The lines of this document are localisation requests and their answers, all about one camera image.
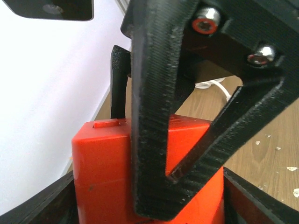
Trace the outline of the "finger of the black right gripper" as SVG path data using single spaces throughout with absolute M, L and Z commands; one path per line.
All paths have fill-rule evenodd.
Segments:
M 134 209 L 142 217 L 172 220 L 219 168 L 299 96 L 282 77 L 239 77 L 229 102 L 192 150 L 165 174 L 169 119 L 180 50 L 162 49 L 136 27 L 132 40 L 132 165 Z
M 125 118 L 126 88 L 131 73 L 130 52 L 114 45 L 111 53 L 110 91 L 111 118 Z

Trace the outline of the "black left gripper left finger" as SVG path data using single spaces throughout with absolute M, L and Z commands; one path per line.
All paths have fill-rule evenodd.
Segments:
M 21 205 L 0 216 L 2 224 L 76 224 L 73 172 L 65 174 Z

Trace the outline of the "red cube socket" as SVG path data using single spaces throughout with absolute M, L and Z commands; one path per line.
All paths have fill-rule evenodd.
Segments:
M 150 224 L 137 216 L 130 193 L 130 119 L 85 123 L 72 139 L 73 175 L 81 224 Z M 224 179 L 220 169 L 174 224 L 222 224 Z

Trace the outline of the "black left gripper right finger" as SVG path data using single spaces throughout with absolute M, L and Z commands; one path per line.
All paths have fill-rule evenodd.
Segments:
M 271 197 L 228 168 L 224 174 L 226 224 L 297 224 L 299 212 Z

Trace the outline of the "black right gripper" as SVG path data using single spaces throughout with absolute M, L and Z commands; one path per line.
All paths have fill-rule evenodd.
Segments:
M 246 78 L 282 77 L 299 85 L 299 3 L 296 0 L 132 0 L 121 32 L 136 27 L 162 49 L 198 55 Z

